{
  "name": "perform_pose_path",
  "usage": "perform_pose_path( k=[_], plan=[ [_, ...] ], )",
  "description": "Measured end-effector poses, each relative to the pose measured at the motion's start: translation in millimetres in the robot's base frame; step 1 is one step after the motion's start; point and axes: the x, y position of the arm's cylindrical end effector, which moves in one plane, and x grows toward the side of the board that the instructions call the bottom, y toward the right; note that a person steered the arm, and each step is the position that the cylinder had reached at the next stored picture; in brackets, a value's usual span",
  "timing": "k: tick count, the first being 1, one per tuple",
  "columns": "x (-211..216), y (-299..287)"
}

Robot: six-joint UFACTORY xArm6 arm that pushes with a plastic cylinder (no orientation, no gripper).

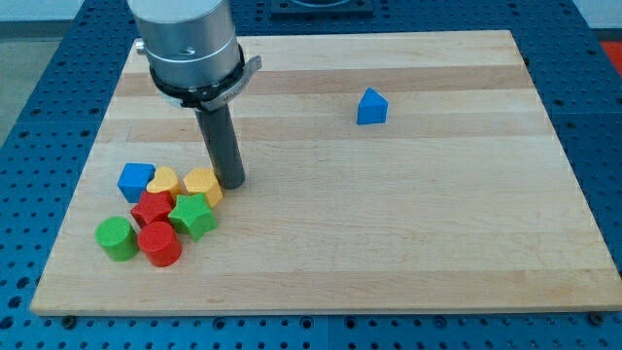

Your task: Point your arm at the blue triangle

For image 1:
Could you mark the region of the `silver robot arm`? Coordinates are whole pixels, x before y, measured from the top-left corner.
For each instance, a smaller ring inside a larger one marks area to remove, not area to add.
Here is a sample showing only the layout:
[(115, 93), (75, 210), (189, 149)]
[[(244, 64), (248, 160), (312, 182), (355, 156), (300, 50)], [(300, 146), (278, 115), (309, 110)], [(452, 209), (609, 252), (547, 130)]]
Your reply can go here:
[(228, 0), (128, 0), (156, 82), (207, 88), (241, 65)]

